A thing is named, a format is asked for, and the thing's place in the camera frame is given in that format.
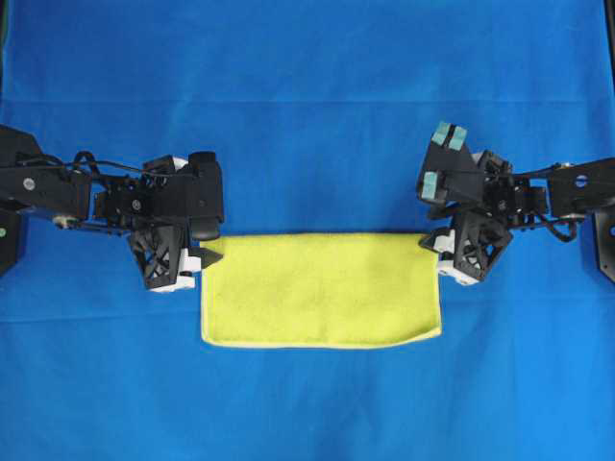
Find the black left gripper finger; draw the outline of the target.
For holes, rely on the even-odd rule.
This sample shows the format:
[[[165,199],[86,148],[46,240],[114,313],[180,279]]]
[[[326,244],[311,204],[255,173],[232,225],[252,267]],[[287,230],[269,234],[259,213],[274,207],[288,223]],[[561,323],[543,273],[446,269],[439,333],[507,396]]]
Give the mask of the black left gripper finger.
[[[219,262],[224,255],[217,250],[208,247],[199,248],[201,257],[201,268],[207,269],[212,264]]]

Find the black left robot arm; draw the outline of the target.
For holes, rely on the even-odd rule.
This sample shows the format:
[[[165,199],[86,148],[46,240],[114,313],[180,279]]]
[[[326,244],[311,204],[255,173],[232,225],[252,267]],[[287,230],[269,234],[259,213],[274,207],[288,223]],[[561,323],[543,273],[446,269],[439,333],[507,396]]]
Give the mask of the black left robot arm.
[[[165,156],[120,175],[89,151],[72,161],[45,154],[30,133],[1,128],[1,271],[20,258],[28,214],[61,230],[126,236],[145,287],[191,289],[222,254],[205,248],[224,221],[222,170],[213,152]]]

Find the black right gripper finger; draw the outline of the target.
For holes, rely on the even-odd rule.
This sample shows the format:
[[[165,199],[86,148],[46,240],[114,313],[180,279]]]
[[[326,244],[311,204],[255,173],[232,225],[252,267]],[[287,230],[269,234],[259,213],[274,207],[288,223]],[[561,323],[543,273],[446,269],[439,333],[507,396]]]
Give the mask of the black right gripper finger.
[[[434,248],[436,234],[431,232],[421,237],[419,240],[419,246],[423,249],[432,250]]]

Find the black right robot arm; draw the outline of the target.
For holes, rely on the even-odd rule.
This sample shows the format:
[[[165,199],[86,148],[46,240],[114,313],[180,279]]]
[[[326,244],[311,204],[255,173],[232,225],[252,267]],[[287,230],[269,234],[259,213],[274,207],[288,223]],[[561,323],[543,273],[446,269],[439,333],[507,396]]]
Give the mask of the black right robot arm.
[[[453,158],[433,147],[417,195],[432,220],[450,221],[419,244],[437,254],[438,273],[459,284],[484,281],[515,231],[545,229],[568,243],[586,217],[594,221],[599,270],[614,277],[613,158],[515,173],[490,151]]]

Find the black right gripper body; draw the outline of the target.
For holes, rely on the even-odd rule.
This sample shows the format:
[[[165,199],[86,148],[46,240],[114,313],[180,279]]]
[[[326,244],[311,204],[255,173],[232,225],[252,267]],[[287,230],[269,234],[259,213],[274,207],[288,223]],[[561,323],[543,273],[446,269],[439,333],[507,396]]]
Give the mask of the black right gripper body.
[[[490,151],[483,151],[484,184],[477,204],[448,203],[433,206],[435,217],[449,217],[439,228],[434,248],[437,272],[469,286],[485,280],[513,239],[515,230],[525,231],[546,224],[547,191],[515,176],[512,164]]]

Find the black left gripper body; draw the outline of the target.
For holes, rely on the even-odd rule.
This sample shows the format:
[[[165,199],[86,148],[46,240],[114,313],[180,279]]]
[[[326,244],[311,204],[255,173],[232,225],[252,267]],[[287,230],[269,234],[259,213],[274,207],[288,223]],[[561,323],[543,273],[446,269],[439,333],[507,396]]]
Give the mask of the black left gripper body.
[[[97,175],[103,187],[94,195],[93,219],[100,231],[126,235],[147,290],[172,293],[192,289],[200,270],[198,253],[189,247],[187,224],[153,214],[154,192],[188,165],[184,158],[166,156],[143,165],[140,178]]]

